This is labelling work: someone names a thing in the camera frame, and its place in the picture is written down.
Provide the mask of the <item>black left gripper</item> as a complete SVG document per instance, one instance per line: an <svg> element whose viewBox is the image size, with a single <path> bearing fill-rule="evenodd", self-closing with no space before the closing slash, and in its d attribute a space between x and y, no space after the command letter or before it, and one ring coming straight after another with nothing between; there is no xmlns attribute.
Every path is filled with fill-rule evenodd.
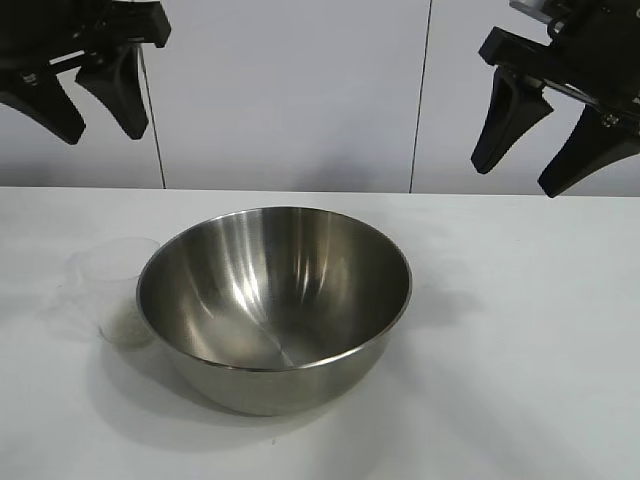
<svg viewBox="0 0 640 480"><path fill-rule="evenodd" d="M163 48L171 31L159 1L3 1L1 103L76 145L85 122L57 78L76 68L76 83L140 140L139 46Z"/></svg>

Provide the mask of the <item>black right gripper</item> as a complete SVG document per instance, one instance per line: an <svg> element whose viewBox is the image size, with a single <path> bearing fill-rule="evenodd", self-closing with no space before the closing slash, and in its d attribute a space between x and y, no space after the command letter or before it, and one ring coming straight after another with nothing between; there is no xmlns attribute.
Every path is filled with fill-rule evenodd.
<svg viewBox="0 0 640 480"><path fill-rule="evenodd" d="M585 106L568 139L538 178L554 198L586 177L639 153L639 3L511 1L546 27L543 45L499 27L479 49L496 68L484 126L471 155L489 173L553 112L543 85Z"/></svg>

